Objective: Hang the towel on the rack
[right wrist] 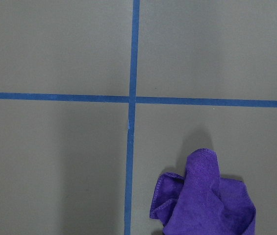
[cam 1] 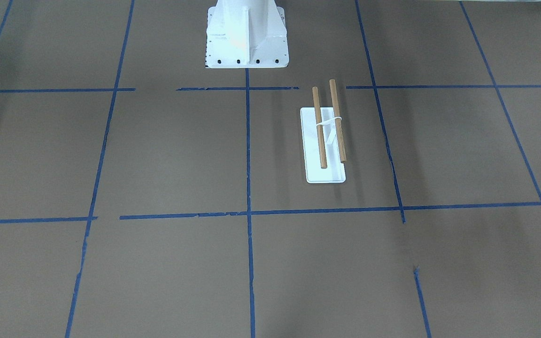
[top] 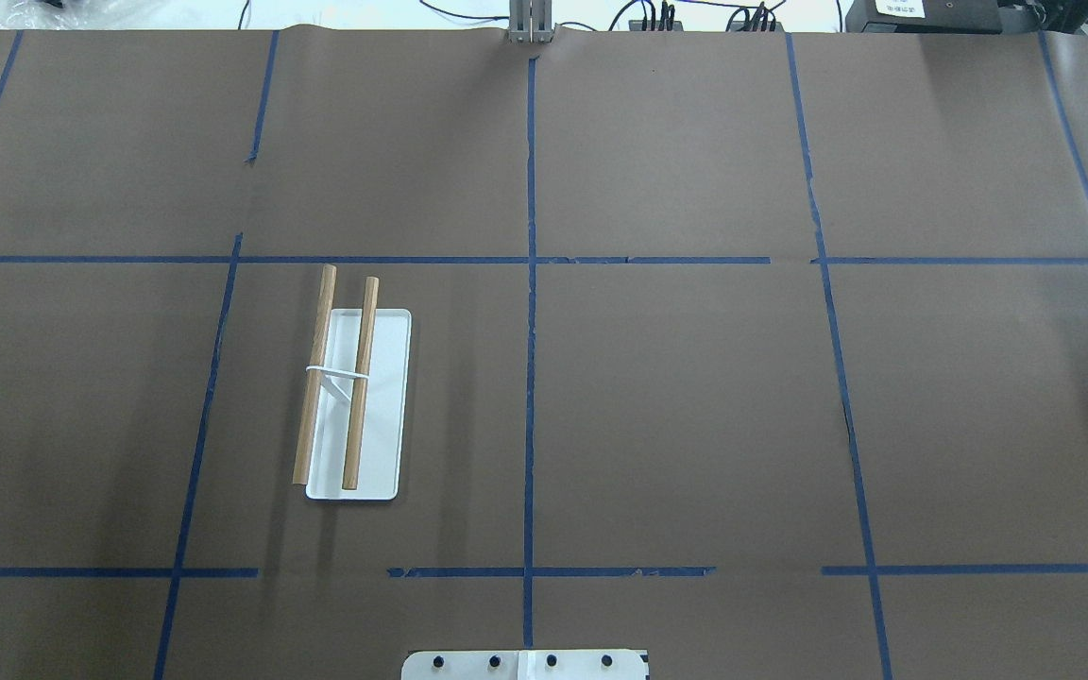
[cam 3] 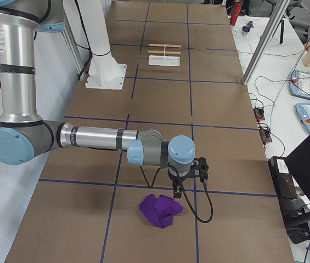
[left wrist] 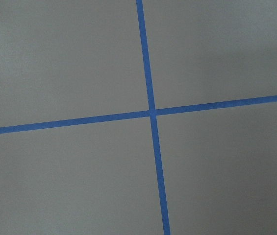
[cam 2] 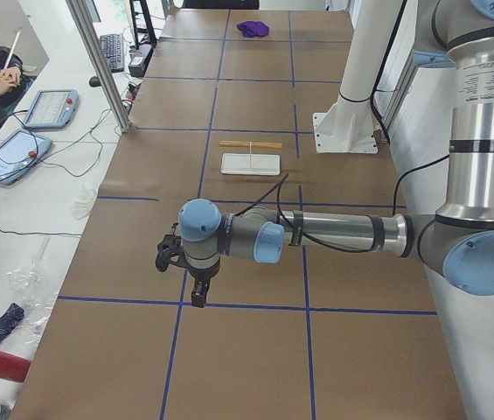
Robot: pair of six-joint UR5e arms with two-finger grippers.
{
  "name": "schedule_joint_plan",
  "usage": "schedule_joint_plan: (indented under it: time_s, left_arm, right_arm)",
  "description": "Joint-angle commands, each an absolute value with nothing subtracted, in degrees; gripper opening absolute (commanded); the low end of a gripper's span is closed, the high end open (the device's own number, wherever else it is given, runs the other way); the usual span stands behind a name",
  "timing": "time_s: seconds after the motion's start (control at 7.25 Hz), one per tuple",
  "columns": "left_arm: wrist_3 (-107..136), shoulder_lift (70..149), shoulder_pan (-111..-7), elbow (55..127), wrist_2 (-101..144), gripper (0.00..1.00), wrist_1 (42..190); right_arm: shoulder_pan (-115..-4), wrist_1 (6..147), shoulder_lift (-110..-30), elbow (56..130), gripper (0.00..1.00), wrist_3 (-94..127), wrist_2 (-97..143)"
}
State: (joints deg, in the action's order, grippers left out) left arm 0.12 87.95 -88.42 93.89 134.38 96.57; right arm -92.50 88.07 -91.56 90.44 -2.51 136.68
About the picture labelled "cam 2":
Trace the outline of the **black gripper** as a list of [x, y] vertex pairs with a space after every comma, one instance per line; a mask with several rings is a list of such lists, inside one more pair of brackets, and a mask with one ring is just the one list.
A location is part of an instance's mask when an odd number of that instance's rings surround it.
[[194, 279], [193, 291], [191, 292], [191, 303], [200, 308], [205, 307], [207, 293], [213, 277], [219, 273], [220, 261], [205, 269], [190, 268], [189, 273]]

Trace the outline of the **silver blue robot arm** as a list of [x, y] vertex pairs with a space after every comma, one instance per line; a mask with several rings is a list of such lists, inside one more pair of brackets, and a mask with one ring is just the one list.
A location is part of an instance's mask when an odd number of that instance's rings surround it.
[[456, 70], [447, 193], [432, 214], [390, 217], [284, 212], [259, 204], [222, 213], [207, 199], [180, 209], [157, 247], [156, 266], [187, 270], [191, 302], [205, 304], [222, 256], [277, 263], [285, 246], [412, 256], [451, 285], [494, 295], [494, 1], [421, 1], [414, 63]]

